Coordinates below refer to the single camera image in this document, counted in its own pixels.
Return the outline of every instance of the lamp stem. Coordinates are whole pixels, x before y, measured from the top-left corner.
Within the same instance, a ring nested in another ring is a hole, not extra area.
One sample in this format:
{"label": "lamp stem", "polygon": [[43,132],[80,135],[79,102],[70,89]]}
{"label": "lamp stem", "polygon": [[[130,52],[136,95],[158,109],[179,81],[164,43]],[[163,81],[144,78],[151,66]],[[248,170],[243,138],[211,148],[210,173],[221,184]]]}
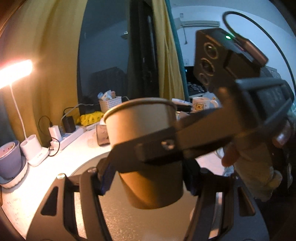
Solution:
{"label": "lamp stem", "polygon": [[22,121],[22,117],[20,115],[20,111],[18,109],[17,102],[15,100],[15,96],[14,96],[13,91],[12,91],[12,85],[10,84],[9,86],[10,86],[10,90],[11,90],[12,99],[13,99],[13,101],[15,103],[15,108],[17,109],[17,113],[18,113],[20,121],[22,123],[22,130],[24,131],[25,139],[27,139],[27,135],[26,135],[25,127],[24,127],[24,122]]}

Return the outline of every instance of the black power adapter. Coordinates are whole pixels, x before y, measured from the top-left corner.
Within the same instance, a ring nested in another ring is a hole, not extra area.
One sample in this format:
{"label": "black power adapter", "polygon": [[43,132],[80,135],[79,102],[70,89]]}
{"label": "black power adapter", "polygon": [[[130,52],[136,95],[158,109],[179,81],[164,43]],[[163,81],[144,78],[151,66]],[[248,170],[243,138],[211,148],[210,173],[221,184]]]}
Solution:
{"label": "black power adapter", "polygon": [[65,116],[62,121],[65,128],[65,133],[73,133],[76,131],[73,116]]}

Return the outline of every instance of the wall outlet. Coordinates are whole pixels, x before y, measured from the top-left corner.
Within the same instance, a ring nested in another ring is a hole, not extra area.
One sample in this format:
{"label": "wall outlet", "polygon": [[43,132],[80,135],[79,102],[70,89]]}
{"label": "wall outlet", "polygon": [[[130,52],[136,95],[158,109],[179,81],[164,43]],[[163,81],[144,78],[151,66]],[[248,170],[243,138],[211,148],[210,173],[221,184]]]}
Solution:
{"label": "wall outlet", "polygon": [[184,59],[184,66],[190,66],[190,61],[189,59]]}

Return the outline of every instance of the yellow plastic bag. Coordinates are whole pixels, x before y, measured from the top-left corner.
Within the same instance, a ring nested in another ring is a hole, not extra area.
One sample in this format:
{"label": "yellow plastic bag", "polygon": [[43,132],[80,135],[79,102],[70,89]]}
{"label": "yellow plastic bag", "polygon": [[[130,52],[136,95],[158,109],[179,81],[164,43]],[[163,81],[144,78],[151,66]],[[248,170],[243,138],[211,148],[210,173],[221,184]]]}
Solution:
{"label": "yellow plastic bag", "polygon": [[82,115],[78,118],[77,123],[80,122],[81,125],[88,126],[93,123],[99,122],[102,119],[103,115],[104,115],[104,113],[100,112],[100,111],[96,111],[93,113]]}

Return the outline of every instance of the plastic storage basket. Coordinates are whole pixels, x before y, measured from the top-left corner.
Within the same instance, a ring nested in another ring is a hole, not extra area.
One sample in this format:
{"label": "plastic storage basket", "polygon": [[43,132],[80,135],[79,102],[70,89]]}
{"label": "plastic storage basket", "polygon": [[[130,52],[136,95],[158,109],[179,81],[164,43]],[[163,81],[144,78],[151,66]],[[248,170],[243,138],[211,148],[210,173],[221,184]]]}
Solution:
{"label": "plastic storage basket", "polygon": [[106,113],[108,110],[110,110],[114,106],[117,106],[122,103],[121,96],[116,96],[116,98],[111,100],[100,100],[99,102],[101,106],[101,111],[103,113]]}

